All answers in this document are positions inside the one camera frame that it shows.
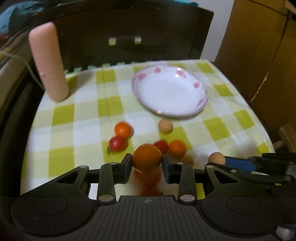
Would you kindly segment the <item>dark wooden cabinet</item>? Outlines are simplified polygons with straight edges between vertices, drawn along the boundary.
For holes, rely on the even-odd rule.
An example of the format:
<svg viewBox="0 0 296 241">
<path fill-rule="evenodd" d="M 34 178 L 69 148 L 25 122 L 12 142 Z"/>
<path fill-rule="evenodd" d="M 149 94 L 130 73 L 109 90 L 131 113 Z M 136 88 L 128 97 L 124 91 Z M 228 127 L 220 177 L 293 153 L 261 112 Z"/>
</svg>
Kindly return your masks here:
<svg viewBox="0 0 296 241">
<path fill-rule="evenodd" d="M 201 57 L 213 12 L 177 1 L 72 1 L 37 14 L 53 22 L 65 69 Z M 109 46 L 109 37 L 140 35 L 139 45 Z"/>
</svg>

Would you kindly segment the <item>oblong red cherry tomato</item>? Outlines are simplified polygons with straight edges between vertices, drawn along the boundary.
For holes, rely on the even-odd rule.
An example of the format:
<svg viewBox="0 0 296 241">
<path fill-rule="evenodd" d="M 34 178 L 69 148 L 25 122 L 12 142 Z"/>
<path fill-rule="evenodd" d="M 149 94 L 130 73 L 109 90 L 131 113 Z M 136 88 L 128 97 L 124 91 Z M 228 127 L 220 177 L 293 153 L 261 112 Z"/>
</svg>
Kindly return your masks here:
<svg viewBox="0 0 296 241">
<path fill-rule="evenodd" d="M 169 145 L 165 140 L 159 140 L 154 143 L 154 146 L 157 147 L 162 154 L 165 154 L 168 151 Z"/>
</svg>

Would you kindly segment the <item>pink ribbed cylindrical case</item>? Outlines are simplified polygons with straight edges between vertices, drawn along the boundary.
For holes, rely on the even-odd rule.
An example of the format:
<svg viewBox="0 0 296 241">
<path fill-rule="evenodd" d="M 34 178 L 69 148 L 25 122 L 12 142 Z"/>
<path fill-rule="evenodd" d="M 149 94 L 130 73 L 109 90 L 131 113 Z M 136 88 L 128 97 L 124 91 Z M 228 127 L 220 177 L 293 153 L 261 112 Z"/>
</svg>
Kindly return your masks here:
<svg viewBox="0 0 296 241">
<path fill-rule="evenodd" d="M 39 77 L 50 99 L 55 102 L 66 99 L 69 86 L 55 24 L 47 22 L 33 28 L 29 33 L 29 44 Z"/>
</svg>

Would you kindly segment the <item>grey padded cushion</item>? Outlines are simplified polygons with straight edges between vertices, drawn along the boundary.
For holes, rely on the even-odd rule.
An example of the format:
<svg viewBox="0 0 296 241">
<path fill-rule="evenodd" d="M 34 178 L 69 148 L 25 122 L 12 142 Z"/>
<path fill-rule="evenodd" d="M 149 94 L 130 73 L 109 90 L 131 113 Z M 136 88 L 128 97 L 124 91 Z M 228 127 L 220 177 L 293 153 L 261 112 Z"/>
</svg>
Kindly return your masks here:
<svg viewBox="0 0 296 241">
<path fill-rule="evenodd" d="M 25 43 L 15 54 L 29 62 L 32 59 L 29 43 Z M 6 64 L 1 68 L 1 106 L 4 104 L 11 88 L 25 68 L 25 63 L 15 58 L 9 58 Z"/>
</svg>

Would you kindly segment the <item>green foam mat edge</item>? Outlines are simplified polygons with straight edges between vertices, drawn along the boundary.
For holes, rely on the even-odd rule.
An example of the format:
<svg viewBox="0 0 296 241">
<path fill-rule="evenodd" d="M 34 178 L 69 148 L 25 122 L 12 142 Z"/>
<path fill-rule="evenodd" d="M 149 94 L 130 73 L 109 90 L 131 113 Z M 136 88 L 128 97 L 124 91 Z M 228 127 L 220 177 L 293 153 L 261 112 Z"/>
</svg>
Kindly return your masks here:
<svg viewBox="0 0 296 241">
<path fill-rule="evenodd" d="M 69 69 L 65 69 L 64 73 L 65 74 L 69 74 L 69 73 L 75 73 L 75 72 L 81 72 L 84 70 L 92 70 L 92 69 L 96 69 L 96 68 L 100 68 L 100 67 L 110 67 L 110 66 L 121 66 L 121 65 L 126 65 L 126 64 L 135 64 L 138 63 L 137 61 L 132 61 L 132 62 L 118 62 L 115 64 L 111 64 L 111 63 L 103 63 L 101 65 L 88 65 L 88 66 L 84 66 L 84 67 L 75 67 L 75 68 L 69 68 Z"/>
</svg>

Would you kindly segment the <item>large orange-red tomato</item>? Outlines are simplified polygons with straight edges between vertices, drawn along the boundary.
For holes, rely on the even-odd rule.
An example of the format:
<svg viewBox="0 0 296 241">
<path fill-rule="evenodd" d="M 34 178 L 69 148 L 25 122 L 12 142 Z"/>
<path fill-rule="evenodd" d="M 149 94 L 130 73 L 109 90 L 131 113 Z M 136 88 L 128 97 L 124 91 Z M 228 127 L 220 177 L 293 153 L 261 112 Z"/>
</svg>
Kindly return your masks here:
<svg viewBox="0 0 296 241">
<path fill-rule="evenodd" d="M 132 165 L 139 173 L 152 172 L 161 161 L 161 151 L 152 144 L 140 145 L 132 154 Z"/>
</svg>

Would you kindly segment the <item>white floral porcelain plate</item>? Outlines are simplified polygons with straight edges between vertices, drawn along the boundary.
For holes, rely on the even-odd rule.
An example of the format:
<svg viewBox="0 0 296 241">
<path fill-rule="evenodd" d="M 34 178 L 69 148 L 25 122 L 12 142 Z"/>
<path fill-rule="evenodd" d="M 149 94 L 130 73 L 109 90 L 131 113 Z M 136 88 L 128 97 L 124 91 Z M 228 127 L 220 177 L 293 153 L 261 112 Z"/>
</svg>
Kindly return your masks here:
<svg viewBox="0 0 296 241">
<path fill-rule="evenodd" d="M 172 65 L 141 68 L 133 76 L 131 88 L 143 107 L 167 117 L 194 116 L 208 102 L 205 85 L 192 73 Z"/>
</svg>

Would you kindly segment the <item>wooden chair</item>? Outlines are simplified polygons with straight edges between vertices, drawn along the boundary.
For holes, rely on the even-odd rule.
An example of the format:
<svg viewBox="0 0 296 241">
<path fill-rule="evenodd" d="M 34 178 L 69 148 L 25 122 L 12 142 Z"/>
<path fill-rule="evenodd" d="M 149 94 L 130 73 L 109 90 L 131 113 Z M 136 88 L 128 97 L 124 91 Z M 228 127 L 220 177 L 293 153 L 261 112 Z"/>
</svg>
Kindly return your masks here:
<svg viewBox="0 0 296 241">
<path fill-rule="evenodd" d="M 291 123 L 286 124 L 278 130 L 278 134 L 281 140 L 274 143 L 273 148 L 277 150 L 283 146 L 286 146 L 290 153 L 295 153 L 296 152 L 296 143 L 295 143 L 296 134 L 295 134 L 294 126 Z"/>
</svg>

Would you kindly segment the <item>blue cloth pile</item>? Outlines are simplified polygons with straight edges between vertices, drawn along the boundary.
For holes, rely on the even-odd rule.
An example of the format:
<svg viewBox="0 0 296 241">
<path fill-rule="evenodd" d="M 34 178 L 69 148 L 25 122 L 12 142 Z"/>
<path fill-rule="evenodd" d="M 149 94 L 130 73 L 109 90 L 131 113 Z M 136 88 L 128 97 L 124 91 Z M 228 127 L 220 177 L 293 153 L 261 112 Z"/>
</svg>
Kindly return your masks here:
<svg viewBox="0 0 296 241">
<path fill-rule="evenodd" d="M 26 27 L 34 14 L 43 11 L 46 3 L 42 1 L 25 1 L 8 7 L 1 13 L 1 34 L 12 35 Z"/>
</svg>

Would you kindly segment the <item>orange tangerine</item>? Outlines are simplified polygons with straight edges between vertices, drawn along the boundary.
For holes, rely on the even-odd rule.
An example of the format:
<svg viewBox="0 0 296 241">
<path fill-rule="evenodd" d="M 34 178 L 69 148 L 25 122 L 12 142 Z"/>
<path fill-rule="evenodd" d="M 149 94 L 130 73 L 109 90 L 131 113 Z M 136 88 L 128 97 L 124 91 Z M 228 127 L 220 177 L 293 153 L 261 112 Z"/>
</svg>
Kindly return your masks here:
<svg viewBox="0 0 296 241">
<path fill-rule="evenodd" d="M 186 144 L 179 139 L 172 140 L 168 146 L 168 153 L 173 158 L 182 158 L 187 152 Z"/>
</svg>

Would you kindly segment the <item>brown wooden wardrobe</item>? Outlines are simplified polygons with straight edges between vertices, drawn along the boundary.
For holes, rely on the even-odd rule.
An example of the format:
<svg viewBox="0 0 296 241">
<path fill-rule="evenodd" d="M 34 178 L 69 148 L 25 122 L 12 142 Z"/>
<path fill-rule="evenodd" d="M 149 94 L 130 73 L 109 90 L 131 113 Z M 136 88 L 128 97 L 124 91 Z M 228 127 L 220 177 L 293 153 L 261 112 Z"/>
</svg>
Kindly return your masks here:
<svg viewBox="0 0 296 241">
<path fill-rule="evenodd" d="M 215 65 L 242 94 L 271 140 L 295 124 L 295 8 L 234 1 Z"/>
</svg>

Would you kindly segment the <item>yellow checkered tablecloth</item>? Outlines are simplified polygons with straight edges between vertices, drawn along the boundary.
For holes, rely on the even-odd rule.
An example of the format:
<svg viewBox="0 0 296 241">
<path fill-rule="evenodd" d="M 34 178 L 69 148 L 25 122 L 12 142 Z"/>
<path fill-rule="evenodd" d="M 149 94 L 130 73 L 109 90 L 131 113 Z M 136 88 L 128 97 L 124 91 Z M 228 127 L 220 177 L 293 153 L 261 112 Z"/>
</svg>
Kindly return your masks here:
<svg viewBox="0 0 296 241">
<path fill-rule="evenodd" d="M 173 120 L 166 135 L 161 117 L 143 108 L 133 96 L 131 80 L 143 64 L 102 67 L 67 75 L 69 97 L 59 103 L 44 94 L 29 134 L 21 174 L 21 192 L 32 190 L 80 165 L 97 169 L 120 162 L 124 153 L 107 154 L 114 126 L 128 122 L 134 135 L 126 151 L 160 139 L 185 142 L 194 167 L 201 169 L 213 152 L 247 158 L 273 152 L 263 125 L 231 82 L 206 60 L 175 61 L 204 83 L 207 105 L 197 116 Z"/>
</svg>

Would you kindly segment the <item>brown longan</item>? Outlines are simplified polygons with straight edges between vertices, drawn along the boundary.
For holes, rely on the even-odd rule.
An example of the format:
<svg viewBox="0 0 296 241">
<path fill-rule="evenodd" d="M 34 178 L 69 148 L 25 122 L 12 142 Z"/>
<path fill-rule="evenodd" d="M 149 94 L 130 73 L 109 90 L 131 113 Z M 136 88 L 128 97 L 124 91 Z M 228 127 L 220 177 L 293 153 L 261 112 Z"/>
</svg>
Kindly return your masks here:
<svg viewBox="0 0 296 241">
<path fill-rule="evenodd" d="M 190 164 L 190 165 L 194 166 L 194 159 L 190 155 L 188 155 L 188 154 L 185 154 L 181 158 L 181 162 L 187 163 L 187 164 Z"/>
<path fill-rule="evenodd" d="M 165 118 L 158 122 L 158 129 L 163 133 L 171 133 L 173 131 L 173 123 Z"/>
<path fill-rule="evenodd" d="M 226 164 L 226 158 L 225 156 L 220 152 L 214 152 L 208 157 L 209 163 L 216 163 L 225 165 Z"/>
</svg>

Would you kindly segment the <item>small orange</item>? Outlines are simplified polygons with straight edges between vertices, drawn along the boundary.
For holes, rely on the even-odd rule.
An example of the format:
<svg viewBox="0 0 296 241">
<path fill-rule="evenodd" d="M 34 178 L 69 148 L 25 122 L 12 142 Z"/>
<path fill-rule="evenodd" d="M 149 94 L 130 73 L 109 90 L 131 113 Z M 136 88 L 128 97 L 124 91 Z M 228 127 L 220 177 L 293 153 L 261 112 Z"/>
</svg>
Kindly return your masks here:
<svg viewBox="0 0 296 241">
<path fill-rule="evenodd" d="M 114 132 L 116 136 L 130 138 L 133 135 L 133 128 L 128 123 L 121 121 L 115 125 Z"/>
</svg>

